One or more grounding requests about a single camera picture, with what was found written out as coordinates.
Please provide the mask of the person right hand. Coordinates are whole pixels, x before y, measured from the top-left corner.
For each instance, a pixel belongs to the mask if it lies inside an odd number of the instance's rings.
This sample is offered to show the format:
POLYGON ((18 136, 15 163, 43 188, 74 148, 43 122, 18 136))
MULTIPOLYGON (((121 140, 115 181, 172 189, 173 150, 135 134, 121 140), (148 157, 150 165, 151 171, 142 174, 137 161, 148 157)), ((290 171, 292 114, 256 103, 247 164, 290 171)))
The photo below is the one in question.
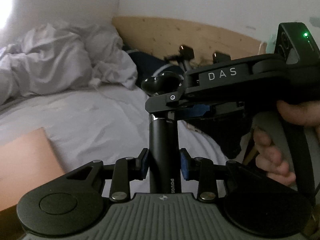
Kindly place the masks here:
MULTIPOLYGON (((282 118, 295 125, 313 127, 319 135, 319 101, 291 105, 284 101, 277 102, 282 118)), ((255 159, 256 166, 267 176, 283 185, 290 186, 296 181, 296 175, 290 171, 289 163, 283 159, 282 152, 274 145, 271 136, 259 126, 253 133, 255 149, 259 152, 255 159)))

